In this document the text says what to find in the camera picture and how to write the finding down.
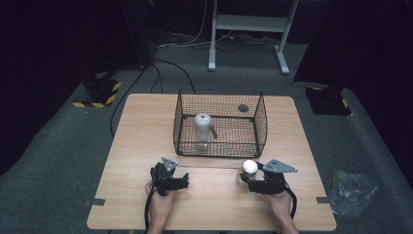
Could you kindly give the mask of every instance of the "white plastic bag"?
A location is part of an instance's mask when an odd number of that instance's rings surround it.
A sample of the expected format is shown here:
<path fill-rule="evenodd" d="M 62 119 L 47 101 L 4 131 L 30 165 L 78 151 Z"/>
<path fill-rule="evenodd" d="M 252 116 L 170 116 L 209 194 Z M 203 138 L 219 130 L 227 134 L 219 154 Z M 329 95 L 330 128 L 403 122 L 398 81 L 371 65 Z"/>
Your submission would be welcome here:
<path fill-rule="evenodd" d="M 378 189 L 377 181 L 367 175 L 336 172 L 328 192 L 331 209 L 344 219 L 355 218 L 371 205 Z"/>

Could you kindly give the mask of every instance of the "yellow and black tape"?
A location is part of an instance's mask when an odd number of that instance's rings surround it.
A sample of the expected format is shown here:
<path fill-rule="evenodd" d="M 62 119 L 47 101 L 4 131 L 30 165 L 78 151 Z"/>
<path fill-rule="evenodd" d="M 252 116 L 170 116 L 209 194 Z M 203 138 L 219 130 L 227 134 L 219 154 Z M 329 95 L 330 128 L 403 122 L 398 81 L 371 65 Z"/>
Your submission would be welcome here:
<path fill-rule="evenodd" d="M 315 91 L 323 91 L 322 88 L 317 88 L 317 87 L 312 87 L 311 89 L 312 89 L 312 90 L 315 90 Z M 349 108 L 349 104 L 347 103 L 347 101 L 346 101 L 344 98 L 342 99 L 342 102 L 343 102 L 344 108 L 348 109 L 348 108 Z"/>
<path fill-rule="evenodd" d="M 122 82 L 118 82 L 113 86 L 111 96 L 106 101 L 72 101 L 72 104 L 74 107 L 102 108 L 105 106 L 110 106 L 112 102 L 115 100 L 115 97 L 118 94 L 121 84 Z"/>

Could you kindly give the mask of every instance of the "dark background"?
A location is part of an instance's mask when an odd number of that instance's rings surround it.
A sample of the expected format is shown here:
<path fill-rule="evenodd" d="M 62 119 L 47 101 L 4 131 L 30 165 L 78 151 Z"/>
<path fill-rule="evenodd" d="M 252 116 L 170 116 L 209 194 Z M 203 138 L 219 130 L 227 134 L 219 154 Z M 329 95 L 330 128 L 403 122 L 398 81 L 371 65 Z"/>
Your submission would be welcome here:
<path fill-rule="evenodd" d="M 134 44 L 119 1 L 61 3 L 73 20 L 75 34 L 56 1 L 1 3 L 1 174 L 19 159 L 85 76 L 139 66 L 138 55 L 131 53 L 135 52 Z M 286 3 L 252 1 L 248 13 L 283 15 Z M 356 71 L 346 87 L 357 95 L 411 183 L 413 13 L 409 3 L 302 0 L 287 41 L 310 44 L 296 81 L 330 84 L 338 77 L 340 59 L 352 61 Z M 152 23 L 162 30 L 196 35 L 204 4 L 159 1 L 154 13 L 158 17 Z M 209 0 L 201 34 L 206 39 L 210 35 L 211 4 Z M 242 14 L 247 4 L 247 0 L 220 1 L 220 10 Z M 253 35 L 262 37 L 265 33 Z M 92 58 L 81 48 L 116 64 Z M 348 48 L 356 54 L 346 53 Z"/>

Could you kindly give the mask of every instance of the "human hand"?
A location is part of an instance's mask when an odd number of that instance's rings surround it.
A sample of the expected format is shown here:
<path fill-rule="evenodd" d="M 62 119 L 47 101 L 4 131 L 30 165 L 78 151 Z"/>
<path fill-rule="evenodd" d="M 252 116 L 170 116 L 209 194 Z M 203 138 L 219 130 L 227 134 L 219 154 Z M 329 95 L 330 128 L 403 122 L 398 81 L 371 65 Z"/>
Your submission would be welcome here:
<path fill-rule="evenodd" d="M 283 191 L 279 194 L 261 194 L 271 206 L 271 210 L 274 215 L 274 219 L 279 225 L 282 234 L 298 233 L 297 228 L 290 216 L 291 210 L 291 196 L 287 191 Z"/>
<path fill-rule="evenodd" d="M 291 196 L 283 191 L 279 194 L 261 194 L 271 206 L 271 210 L 276 217 L 289 216 L 291 211 Z"/>
<path fill-rule="evenodd" d="M 149 195 L 152 189 L 152 180 L 145 185 L 146 194 Z M 148 233 L 162 233 L 164 225 L 168 219 L 170 210 L 172 208 L 173 198 L 176 190 L 167 191 L 166 196 L 162 196 L 156 191 L 149 205 L 149 214 L 151 221 L 149 224 Z"/>

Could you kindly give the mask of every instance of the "shelf leg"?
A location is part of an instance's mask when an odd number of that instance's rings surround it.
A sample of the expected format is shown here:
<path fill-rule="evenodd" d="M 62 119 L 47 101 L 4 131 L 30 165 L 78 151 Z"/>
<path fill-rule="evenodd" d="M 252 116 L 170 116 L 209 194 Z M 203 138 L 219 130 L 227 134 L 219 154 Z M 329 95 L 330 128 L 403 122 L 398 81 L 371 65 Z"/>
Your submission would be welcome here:
<path fill-rule="evenodd" d="M 209 62 L 208 62 L 208 70 L 214 71 L 215 70 L 215 38 L 216 38 L 216 6 L 217 0 L 213 1 L 213 13 L 212 13 L 212 33 L 210 36 L 210 45 L 209 45 Z"/>
<path fill-rule="evenodd" d="M 275 46 L 275 49 L 276 49 L 277 58 L 279 59 L 280 68 L 282 69 L 282 75 L 288 75 L 289 69 L 288 69 L 288 66 L 286 65 L 286 61 L 283 56 L 283 53 L 279 52 L 279 46 Z"/>

